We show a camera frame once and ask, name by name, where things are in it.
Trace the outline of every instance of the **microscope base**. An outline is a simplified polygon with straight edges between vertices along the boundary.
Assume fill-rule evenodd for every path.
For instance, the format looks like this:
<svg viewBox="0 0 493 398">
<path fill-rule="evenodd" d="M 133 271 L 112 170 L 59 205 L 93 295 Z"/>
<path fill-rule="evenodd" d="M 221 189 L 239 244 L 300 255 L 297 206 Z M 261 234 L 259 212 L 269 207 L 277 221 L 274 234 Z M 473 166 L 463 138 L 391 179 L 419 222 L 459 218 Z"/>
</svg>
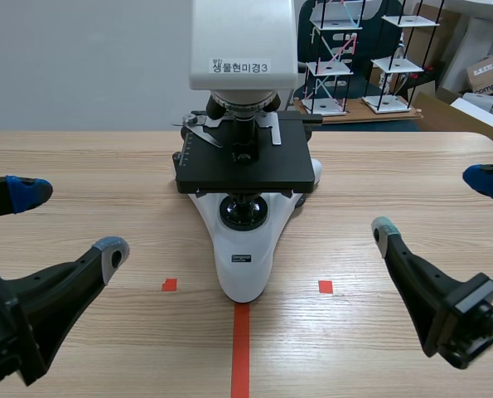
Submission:
<svg viewBox="0 0 493 398">
<path fill-rule="evenodd" d="M 321 163 L 312 159 L 312 166 L 316 185 L 321 177 Z M 263 292 L 279 236 L 302 198 L 300 193 L 290 198 L 281 193 L 261 196 L 268 204 L 267 220 L 253 231 L 234 231 L 220 219 L 219 206 L 227 197 L 225 193 L 210 193 L 199 198 L 189 195 L 213 240 L 220 286 L 237 303 L 249 303 Z"/>
</svg>

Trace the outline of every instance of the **white wall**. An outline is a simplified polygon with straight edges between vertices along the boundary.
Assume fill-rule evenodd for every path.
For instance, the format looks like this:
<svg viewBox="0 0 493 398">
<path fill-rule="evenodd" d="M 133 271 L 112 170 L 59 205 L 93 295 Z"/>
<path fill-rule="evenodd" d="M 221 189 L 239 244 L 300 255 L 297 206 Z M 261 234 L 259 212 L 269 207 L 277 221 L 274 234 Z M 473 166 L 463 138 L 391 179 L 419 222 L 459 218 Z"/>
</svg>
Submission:
<svg viewBox="0 0 493 398">
<path fill-rule="evenodd" d="M 169 129 L 204 109 L 190 20 L 191 0 L 0 0 L 0 129 Z"/>
</svg>

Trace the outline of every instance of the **brand label on microscope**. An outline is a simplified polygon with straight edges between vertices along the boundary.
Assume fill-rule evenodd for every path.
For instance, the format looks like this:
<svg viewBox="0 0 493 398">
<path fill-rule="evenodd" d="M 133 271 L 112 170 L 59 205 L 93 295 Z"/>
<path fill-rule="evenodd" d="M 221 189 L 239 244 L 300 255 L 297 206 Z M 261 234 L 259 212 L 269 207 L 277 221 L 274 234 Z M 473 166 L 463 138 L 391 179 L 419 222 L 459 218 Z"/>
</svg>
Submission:
<svg viewBox="0 0 493 398">
<path fill-rule="evenodd" d="M 234 75 L 239 73 L 262 75 L 272 71 L 268 58 L 210 58 L 210 73 Z"/>
<path fill-rule="evenodd" d="M 252 256 L 251 255 L 231 255 L 232 263 L 251 263 Z"/>
</svg>

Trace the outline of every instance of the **label sticker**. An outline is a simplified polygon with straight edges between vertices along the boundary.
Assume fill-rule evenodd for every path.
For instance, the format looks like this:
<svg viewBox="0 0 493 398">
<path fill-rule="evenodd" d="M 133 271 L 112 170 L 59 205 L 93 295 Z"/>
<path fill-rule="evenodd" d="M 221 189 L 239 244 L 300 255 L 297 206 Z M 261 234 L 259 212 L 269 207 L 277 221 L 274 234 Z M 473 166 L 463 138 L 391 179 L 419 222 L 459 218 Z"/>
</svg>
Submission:
<svg viewBox="0 0 493 398">
<path fill-rule="evenodd" d="M 270 59 L 210 58 L 210 73 L 262 75 L 271 73 Z"/>
<path fill-rule="evenodd" d="M 493 69 L 493 63 L 486 65 L 486 66 L 483 66 L 481 68 L 475 69 L 472 73 L 474 74 L 474 76 L 478 76 L 478 75 L 481 75 L 482 73 L 487 72 L 488 70 L 491 70 L 491 69 Z"/>
<path fill-rule="evenodd" d="M 251 255 L 232 255 L 231 256 L 232 263 L 251 263 L 252 256 Z"/>
</svg>

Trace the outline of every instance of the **red tape marker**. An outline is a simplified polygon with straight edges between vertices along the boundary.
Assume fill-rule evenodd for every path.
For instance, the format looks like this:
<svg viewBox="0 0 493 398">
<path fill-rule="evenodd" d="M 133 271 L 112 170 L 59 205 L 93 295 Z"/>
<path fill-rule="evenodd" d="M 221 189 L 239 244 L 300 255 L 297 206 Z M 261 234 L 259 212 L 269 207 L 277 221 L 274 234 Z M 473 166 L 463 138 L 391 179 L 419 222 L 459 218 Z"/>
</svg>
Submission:
<svg viewBox="0 0 493 398">
<path fill-rule="evenodd" d="M 176 279 L 165 279 L 165 283 L 162 284 L 162 292 L 176 292 Z"/>
<path fill-rule="evenodd" d="M 249 304 L 235 303 L 231 398 L 249 398 Z"/>
<path fill-rule="evenodd" d="M 320 293 L 332 294 L 332 281 L 318 280 L 318 286 L 320 288 Z"/>
</svg>

